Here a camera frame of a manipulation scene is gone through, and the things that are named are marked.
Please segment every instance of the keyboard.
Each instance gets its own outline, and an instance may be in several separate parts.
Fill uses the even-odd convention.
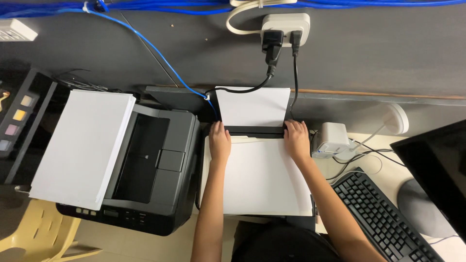
[[[364,172],[360,167],[355,171]],[[370,178],[348,173],[332,185],[372,245],[391,262],[443,262]]]

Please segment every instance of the laser printer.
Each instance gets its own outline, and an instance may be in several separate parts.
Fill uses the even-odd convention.
[[[100,210],[63,215],[166,236],[191,216],[199,121],[187,111],[134,105]]]

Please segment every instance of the white desk lamp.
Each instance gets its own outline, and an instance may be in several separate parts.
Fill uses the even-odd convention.
[[[382,129],[387,128],[394,135],[406,133],[409,128],[408,117],[404,110],[396,103],[390,103],[386,106],[387,112],[382,117],[384,124],[373,133],[370,137],[364,140],[362,143],[356,145],[352,140],[348,139],[349,147],[335,155],[335,158],[342,161],[352,159],[356,155],[356,149],[362,144],[366,143],[369,139],[377,135]]]

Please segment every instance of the plastic chair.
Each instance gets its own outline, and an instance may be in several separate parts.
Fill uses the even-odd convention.
[[[100,248],[87,248],[64,255],[77,245],[73,238],[80,222],[79,218],[60,214],[53,202],[32,199],[16,231],[0,240],[0,252],[22,248],[26,251],[22,262],[64,262],[101,252]]]

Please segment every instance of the white paper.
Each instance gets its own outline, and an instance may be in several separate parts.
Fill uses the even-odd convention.
[[[29,196],[99,210],[135,98],[71,91]]]
[[[256,142],[241,142],[248,139]],[[206,138],[200,203],[211,159],[208,148]],[[286,152],[283,139],[232,138],[225,172],[224,214],[312,216],[310,194],[301,172]]]
[[[225,87],[247,90],[250,87]],[[218,90],[217,99],[226,126],[282,126],[288,106],[289,88],[261,88],[234,94]]]

